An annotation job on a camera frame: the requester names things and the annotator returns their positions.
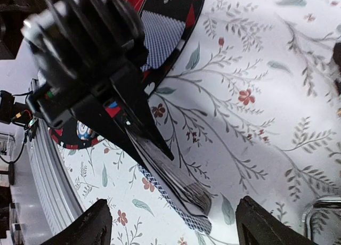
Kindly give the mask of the blue white ten chip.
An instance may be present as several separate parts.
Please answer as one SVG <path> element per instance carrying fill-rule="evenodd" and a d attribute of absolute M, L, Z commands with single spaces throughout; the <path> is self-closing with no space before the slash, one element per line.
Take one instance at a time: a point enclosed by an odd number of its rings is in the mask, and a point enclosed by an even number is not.
<path fill-rule="evenodd" d="M 78 138 L 82 141 L 91 140 L 95 135 L 92 129 L 90 129 L 80 121 L 77 121 L 76 133 Z"/>

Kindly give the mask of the dealt blue cards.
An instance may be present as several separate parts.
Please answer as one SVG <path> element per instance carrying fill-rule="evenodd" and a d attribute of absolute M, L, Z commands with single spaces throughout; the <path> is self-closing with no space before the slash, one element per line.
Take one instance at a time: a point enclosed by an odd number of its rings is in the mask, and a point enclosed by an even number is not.
<path fill-rule="evenodd" d="M 149 54 L 141 70 L 158 69 L 176 49 L 185 30 L 185 23 L 150 11 L 142 12 L 142 22 L 144 45 Z"/>

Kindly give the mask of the blue checkered card deck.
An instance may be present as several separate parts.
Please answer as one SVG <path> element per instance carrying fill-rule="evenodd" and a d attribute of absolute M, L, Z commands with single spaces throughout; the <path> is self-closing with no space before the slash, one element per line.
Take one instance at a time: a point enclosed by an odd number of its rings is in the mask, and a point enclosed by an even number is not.
<path fill-rule="evenodd" d="M 157 128 L 125 127 L 142 164 L 140 172 L 193 230 L 210 234 L 212 197 L 205 187 L 173 164 L 174 156 Z"/>

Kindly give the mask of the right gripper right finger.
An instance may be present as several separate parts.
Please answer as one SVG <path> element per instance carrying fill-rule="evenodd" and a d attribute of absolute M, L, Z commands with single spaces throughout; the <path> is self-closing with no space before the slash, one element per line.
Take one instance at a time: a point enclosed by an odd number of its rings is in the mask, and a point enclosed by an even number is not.
<path fill-rule="evenodd" d="M 240 245 L 314 245 L 315 243 L 282 224 L 250 196 L 236 209 Z"/>

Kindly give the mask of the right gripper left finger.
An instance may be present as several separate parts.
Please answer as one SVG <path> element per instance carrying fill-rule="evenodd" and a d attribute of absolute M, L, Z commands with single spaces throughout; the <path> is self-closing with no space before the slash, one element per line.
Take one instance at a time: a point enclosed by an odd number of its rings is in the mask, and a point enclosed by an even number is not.
<path fill-rule="evenodd" d="M 112 215 L 107 200 L 100 199 L 65 230 L 42 245 L 110 245 L 111 231 Z"/>

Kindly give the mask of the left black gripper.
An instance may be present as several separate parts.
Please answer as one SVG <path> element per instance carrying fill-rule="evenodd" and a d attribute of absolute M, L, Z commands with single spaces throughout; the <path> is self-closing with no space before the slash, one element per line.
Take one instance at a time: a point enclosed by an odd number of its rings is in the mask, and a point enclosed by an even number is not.
<path fill-rule="evenodd" d="M 27 103 L 59 128 L 70 118 L 142 161 L 131 136 L 173 160 L 156 127 L 141 84 L 148 50 L 139 14 L 126 0 L 44 0 L 22 34 L 45 78 Z"/>

